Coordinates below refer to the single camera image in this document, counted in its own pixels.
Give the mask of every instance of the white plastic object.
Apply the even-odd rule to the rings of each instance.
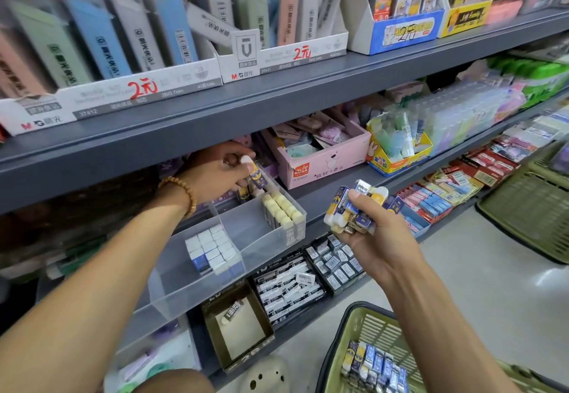
[[[289,374],[288,364],[282,357],[268,355],[243,376],[239,393],[290,393]]]

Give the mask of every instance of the white floor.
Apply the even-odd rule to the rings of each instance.
[[[569,267],[546,260],[469,209],[423,244],[455,303],[494,356],[569,386]],[[314,392],[346,307],[364,300],[389,308],[368,282],[275,353],[290,366],[294,392]],[[237,393],[240,378],[220,392]]]

